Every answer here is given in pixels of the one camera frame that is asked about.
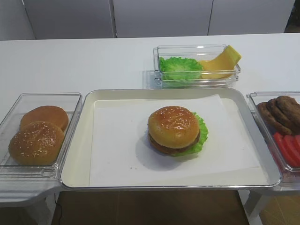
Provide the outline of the sesame bun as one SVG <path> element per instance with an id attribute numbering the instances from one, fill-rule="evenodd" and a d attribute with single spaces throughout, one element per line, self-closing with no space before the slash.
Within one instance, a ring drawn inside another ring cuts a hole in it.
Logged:
<path id="1" fill-rule="evenodd" d="M 148 132 L 161 146 L 181 149 L 191 145 L 200 136 L 199 123 L 185 107 L 166 106 L 148 118 Z"/>
<path id="2" fill-rule="evenodd" d="M 14 135 L 8 151 L 20 165 L 52 165 L 63 141 L 64 132 L 58 126 L 47 121 L 35 121 Z"/>

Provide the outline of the clear lettuce cheese container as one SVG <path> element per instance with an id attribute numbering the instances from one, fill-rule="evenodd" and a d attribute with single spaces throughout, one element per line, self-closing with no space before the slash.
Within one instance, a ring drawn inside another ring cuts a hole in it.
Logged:
<path id="1" fill-rule="evenodd" d="M 232 75 L 225 79 L 202 79 L 201 74 L 194 80 L 164 80 L 159 67 L 159 59 L 162 57 L 182 57 L 200 60 L 213 60 L 228 45 L 159 45 L 153 49 L 154 79 L 162 88 L 204 88 L 204 87 L 232 87 L 239 79 L 241 68 L 239 63 L 231 71 Z"/>

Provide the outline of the yellow cheese slice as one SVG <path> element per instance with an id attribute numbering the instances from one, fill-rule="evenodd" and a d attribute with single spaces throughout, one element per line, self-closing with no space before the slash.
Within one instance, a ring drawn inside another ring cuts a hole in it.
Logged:
<path id="1" fill-rule="evenodd" d="M 202 65 L 202 79 L 225 79 L 230 77 L 234 67 L 241 59 L 241 55 L 231 46 L 228 45 L 222 53 L 213 60 L 200 60 Z"/>

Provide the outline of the silver metal tray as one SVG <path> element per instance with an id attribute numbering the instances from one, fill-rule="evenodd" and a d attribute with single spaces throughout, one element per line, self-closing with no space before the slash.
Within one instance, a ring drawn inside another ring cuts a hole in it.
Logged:
<path id="1" fill-rule="evenodd" d="M 243 127 L 247 138 L 254 146 L 254 153 L 264 174 L 264 182 L 258 185 L 239 186 L 125 186 L 92 187 L 90 185 L 90 165 L 93 144 L 93 122 L 95 103 L 99 100 L 131 99 L 198 99 L 218 95 L 225 109 Z M 65 165 L 61 174 L 62 183 L 69 188 L 130 189 L 130 188 L 258 188 L 277 185 L 280 171 L 260 133 L 243 95 L 230 88 L 210 89 L 164 89 L 164 90 L 96 90 L 89 93 L 70 144 Z"/>

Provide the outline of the green lettuce in container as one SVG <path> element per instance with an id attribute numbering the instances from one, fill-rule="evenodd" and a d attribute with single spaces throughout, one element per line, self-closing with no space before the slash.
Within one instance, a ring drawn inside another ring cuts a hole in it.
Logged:
<path id="1" fill-rule="evenodd" d="M 202 65 L 195 59 L 170 57 L 160 58 L 159 67 L 164 80 L 194 80 L 200 77 Z"/>

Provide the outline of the white paper sheet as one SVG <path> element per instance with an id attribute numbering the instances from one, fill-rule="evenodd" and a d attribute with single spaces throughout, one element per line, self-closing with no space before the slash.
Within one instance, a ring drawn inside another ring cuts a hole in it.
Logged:
<path id="1" fill-rule="evenodd" d="M 209 135 L 199 153 L 171 157 L 150 146 L 148 117 L 169 105 L 183 106 L 204 119 Z M 244 186 L 264 182 L 253 144 L 218 95 L 99 100 L 95 103 L 93 128 L 92 187 Z"/>

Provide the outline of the green lettuce leaf on tray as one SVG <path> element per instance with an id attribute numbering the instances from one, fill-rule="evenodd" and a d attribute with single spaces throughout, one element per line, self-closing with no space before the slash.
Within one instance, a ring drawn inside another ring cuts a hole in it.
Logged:
<path id="1" fill-rule="evenodd" d="M 194 145 L 192 145 L 189 149 L 187 149 L 186 151 L 173 153 L 171 155 L 173 157 L 185 156 L 185 155 L 190 155 L 190 154 L 195 154 L 195 153 L 200 152 L 203 148 L 204 143 L 208 139 L 209 131 L 206 126 L 206 123 L 204 122 L 203 118 L 201 118 L 196 112 L 193 112 L 193 114 L 197 118 L 198 123 L 199 123 L 199 131 L 200 131 L 199 140 Z"/>

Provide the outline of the plain bun bottom half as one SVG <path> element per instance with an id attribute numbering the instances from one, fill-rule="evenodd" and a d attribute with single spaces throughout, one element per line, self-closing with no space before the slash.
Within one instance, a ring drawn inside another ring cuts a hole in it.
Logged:
<path id="1" fill-rule="evenodd" d="M 67 113 L 58 106 L 40 106 L 23 115 L 20 122 L 20 129 L 35 121 L 53 123 L 64 132 L 68 126 L 69 119 Z"/>

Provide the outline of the sesame bun top front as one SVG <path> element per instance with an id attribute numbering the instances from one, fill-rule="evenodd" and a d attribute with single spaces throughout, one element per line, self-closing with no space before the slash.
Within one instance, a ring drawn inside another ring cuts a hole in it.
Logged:
<path id="1" fill-rule="evenodd" d="M 8 151 L 20 165 L 52 165 L 63 141 L 64 132 L 58 126 L 47 121 L 35 121 L 14 135 Z"/>

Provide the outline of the clear left bun container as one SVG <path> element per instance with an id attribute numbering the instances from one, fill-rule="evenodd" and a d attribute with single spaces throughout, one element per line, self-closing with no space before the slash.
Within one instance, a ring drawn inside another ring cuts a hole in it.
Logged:
<path id="1" fill-rule="evenodd" d="M 18 164 L 9 154 L 8 146 L 20 131 L 24 114 L 45 105 L 62 108 L 68 115 L 68 126 L 56 161 L 52 165 L 28 166 Z M 23 93 L 14 102 L 0 124 L 0 181 L 44 181 L 60 177 L 66 155 L 82 110 L 80 93 Z"/>

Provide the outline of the clear right patty container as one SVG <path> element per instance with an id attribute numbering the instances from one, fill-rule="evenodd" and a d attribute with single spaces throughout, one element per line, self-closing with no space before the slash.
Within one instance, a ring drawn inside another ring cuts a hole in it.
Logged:
<path id="1" fill-rule="evenodd" d="M 300 93 L 298 91 L 272 91 L 272 92 L 253 92 L 247 94 L 248 107 L 252 113 L 252 116 L 264 138 L 264 142 L 268 147 L 268 152 L 272 155 L 273 161 L 276 163 L 278 170 L 280 171 L 280 178 L 282 183 L 299 183 L 300 182 L 300 168 L 290 167 L 284 160 L 279 147 L 277 146 L 273 135 L 277 131 L 262 119 L 260 116 L 257 105 L 261 102 L 267 102 L 270 99 L 277 98 L 279 96 L 290 96 L 294 98 L 300 104 Z"/>

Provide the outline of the brown patty stack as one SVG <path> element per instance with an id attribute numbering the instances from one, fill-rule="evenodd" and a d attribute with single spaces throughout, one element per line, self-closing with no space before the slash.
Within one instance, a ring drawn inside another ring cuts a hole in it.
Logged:
<path id="1" fill-rule="evenodd" d="M 279 96 L 257 105 L 262 119 L 282 135 L 300 133 L 300 104 L 290 96 Z"/>

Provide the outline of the red tomato slices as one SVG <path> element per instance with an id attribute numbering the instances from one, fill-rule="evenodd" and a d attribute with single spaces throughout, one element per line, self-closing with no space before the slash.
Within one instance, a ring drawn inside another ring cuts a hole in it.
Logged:
<path id="1" fill-rule="evenodd" d="M 285 162 L 292 168 L 300 167 L 300 136 L 275 133 L 273 138 Z"/>

